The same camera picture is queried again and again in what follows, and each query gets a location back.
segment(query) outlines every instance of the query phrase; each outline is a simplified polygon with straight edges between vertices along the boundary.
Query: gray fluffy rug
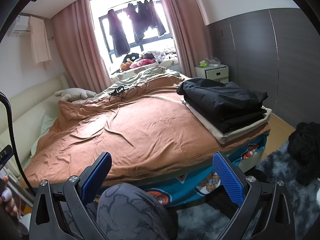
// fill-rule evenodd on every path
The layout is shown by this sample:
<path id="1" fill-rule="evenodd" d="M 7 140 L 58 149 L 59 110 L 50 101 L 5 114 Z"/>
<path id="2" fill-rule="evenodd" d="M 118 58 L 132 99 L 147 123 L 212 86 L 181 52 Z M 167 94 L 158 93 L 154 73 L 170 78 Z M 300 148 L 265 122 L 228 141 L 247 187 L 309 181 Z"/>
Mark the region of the gray fluffy rug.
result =
<path id="1" fill-rule="evenodd" d="M 299 164 L 287 152 L 288 142 L 279 150 L 273 152 L 263 160 L 257 169 L 268 176 L 268 181 L 275 183 L 282 179 L 287 186 L 294 212 L 296 240 L 301 240 L 320 214 L 316 203 L 316 194 L 320 182 L 314 179 L 308 186 L 299 184 L 296 171 Z M 229 218 L 206 203 L 178 210 L 178 239 L 217 239 L 221 231 L 229 222 Z M 248 239 L 257 222 L 259 213 L 251 221 L 243 239 Z"/>

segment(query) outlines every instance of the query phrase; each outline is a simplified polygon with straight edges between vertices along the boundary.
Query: person's hand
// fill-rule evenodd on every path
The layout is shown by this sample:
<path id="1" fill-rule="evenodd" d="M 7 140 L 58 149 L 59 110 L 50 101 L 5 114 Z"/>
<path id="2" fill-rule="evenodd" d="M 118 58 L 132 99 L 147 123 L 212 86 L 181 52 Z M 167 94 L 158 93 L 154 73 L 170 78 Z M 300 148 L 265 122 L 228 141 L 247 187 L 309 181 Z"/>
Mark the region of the person's hand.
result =
<path id="1" fill-rule="evenodd" d="M 7 186 L 8 183 L 8 177 L 4 176 L 2 178 L 3 182 L 5 183 L 5 185 Z M 5 210 L 11 215 L 11 216 L 17 216 L 18 213 L 18 209 L 16 207 L 16 205 L 14 204 L 14 199 L 11 198 L 5 205 Z"/>

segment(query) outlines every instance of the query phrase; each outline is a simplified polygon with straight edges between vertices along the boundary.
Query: orange duvet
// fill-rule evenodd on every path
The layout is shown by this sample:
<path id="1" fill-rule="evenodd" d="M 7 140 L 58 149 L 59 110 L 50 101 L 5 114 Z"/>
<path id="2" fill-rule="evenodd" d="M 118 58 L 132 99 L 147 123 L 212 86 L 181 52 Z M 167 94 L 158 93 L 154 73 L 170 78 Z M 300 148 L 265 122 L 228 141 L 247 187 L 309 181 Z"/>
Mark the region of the orange duvet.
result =
<path id="1" fill-rule="evenodd" d="M 178 171 L 236 148 L 269 130 L 264 124 L 220 145 L 181 103 L 181 78 L 163 75 L 127 92 L 82 105 L 59 102 L 59 117 L 38 143 L 25 169 L 33 187 L 43 179 L 65 182 L 80 175 L 101 152 L 112 156 L 104 185 L 130 182 Z"/>

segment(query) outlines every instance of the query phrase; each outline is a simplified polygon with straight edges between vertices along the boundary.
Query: white nightstand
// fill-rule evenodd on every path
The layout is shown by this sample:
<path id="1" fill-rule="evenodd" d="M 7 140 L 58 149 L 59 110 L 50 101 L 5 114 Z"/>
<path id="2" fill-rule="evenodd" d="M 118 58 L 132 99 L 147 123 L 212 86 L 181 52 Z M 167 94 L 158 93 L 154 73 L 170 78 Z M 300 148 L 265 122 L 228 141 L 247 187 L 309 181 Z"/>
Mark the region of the white nightstand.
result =
<path id="1" fill-rule="evenodd" d="M 195 67 L 196 76 L 201 78 L 207 78 L 221 83 L 229 82 L 229 68 L 226 65 L 222 65 L 221 68 L 212 67 Z"/>

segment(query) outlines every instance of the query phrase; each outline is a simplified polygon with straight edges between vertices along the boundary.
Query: black cable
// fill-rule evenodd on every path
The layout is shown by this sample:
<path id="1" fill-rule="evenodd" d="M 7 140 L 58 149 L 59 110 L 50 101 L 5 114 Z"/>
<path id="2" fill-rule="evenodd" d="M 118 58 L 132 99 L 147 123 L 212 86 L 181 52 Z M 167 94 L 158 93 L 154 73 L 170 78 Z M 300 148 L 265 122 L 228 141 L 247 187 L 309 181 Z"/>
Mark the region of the black cable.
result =
<path id="1" fill-rule="evenodd" d="M 20 172 L 21 176 L 23 177 L 25 183 L 27 184 L 28 188 L 30 189 L 32 195 L 36 196 L 36 193 L 34 192 L 34 190 L 31 187 L 26 175 L 24 174 L 23 169 L 22 169 L 21 164 L 20 164 L 20 161 L 19 161 L 17 147 L 16 147 L 16 143 L 14 141 L 11 106 L 10 106 L 9 100 L 7 99 L 7 97 L 2 92 L 0 92 L 0 102 L 2 102 L 4 104 L 5 109 L 7 111 L 7 119 L 8 119 L 8 129 L 9 129 L 10 141 L 11 141 L 11 146 L 12 146 L 12 150 L 13 150 L 13 155 L 14 155 L 14 158 L 16 160 L 19 172 Z"/>
<path id="2" fill-rule="evenodd" d="M 137 98 L 140 97 L 146 91 L 147 84 L 145 82 L 140 82 L 133 87 L 120 86 L 120 87 L 116 88 L 113 92 L 109 93 L 109 95 L 110 95 L 109 103 L 116 104 L 116 103 L 125 102 L 126 100 L 131 99 L 138 94 L 139 88 L 142 88 L 142 92 L 137 96 Z M 128 97 L 129 94 L 135 89 L 136 89 L 136 93 L 133 96 Z M 116 98 L 118 100 L 116 102 L 112 102 L 113 98 Z"/>

